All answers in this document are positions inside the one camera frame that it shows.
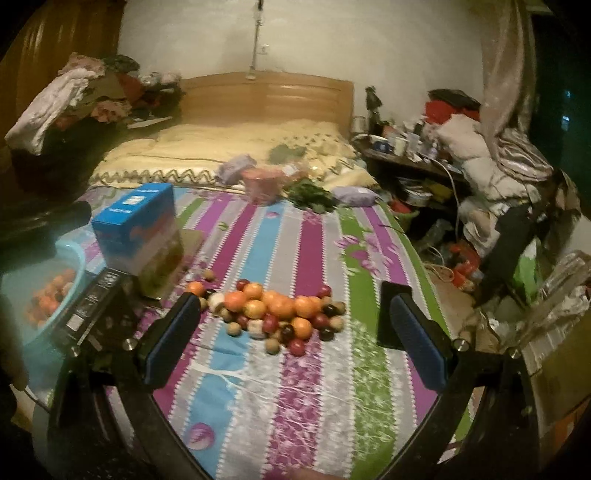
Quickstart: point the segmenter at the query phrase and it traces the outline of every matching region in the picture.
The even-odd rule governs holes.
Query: clothes pile
[[[125,55],[99,60],[73,52],[6,134],[7,145],[41,155],[47,153],[44,144],[50,128],[63,132],[87,117],[100,123],[119,122],[134,109],[158,107],[160,97],[148,92],[153,93],[154,85],[149,89],[133,75],[138,69],[139,64]]]

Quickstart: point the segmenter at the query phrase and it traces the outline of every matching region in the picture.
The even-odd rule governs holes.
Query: metal screw
[[[463,338],[456,338],[452,342],[452,346],[458,352],[467,352],[470,349],[470,342],[468,342],[468,340],[464,340]]]
[[[507,355],[509,355],[513,360],[521,358],[521,352],[514,346],[507,349]]]
[[[135,347],[138,346],[138,341],[135,338],[126,338],[123,340],[123,350],[126,352],[132,351]]]

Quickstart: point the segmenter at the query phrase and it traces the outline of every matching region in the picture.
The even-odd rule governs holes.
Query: fruit pile
[[[67,268],[61,274],[55,276],[42,290],[33,294],[31,303],[27,306],[25,316],[33,328],[41,328],[47,319],[60,306],[76,278],[76,272]]]
[[[346,305],[333,302],[328,285],[320,287],[314,297],[294,299],[274,290],[265,291],[260,283],[245,278],[236,282],[236,290],[226,294],[206,289],[198,281],[189,283],[186,291],[200,298],[202,310],[209,308],[228,324],[228,335],[239,336],[244,330],[254,339],[264,339],[270,355],[276,355],[285,345],[292,355],[303,356],[315,329],[320,340],[327,342],[345,325],[341,315]]]

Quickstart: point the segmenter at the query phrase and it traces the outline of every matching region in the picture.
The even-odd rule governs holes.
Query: green leafy vegetable
[[[310,179],[301,179],[285,189],[287,199],[300,210],[311,209],[314,213],[332,212],[336,201],[332,193]]]
[[[303,157],[305,153],[305,147],[290,148],[282,143],[269,151],[269,163],[272,165],[282,165],[293,158]]]

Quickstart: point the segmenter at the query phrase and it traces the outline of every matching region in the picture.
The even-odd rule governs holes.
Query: black device
[[[61,472],[59,478],[115,474],[120,479],[211,478],[172,430],[152,396],[166,384],[199,322],[199,313],[199,299],[184,293],[139,341],[125,338],[122,332],[101,352],[89,345],[69,356],[50,415],[49,457],[56,462],[51,471]],[[383,321],[391,327],[388,342],[408,352],[423,383],[436,390],[438,397],[379,480],[536,477],[537,418],[519,352],[482,353],[463,339],[451,341],[423,315],[408,287],[386,282],[381,296]],[[106,399],[108,385],[118,389],[141,456],[129,453],[121,440]],[[439,463],[478,386],[484,386],[485,393],[472,428],[459,452]]]

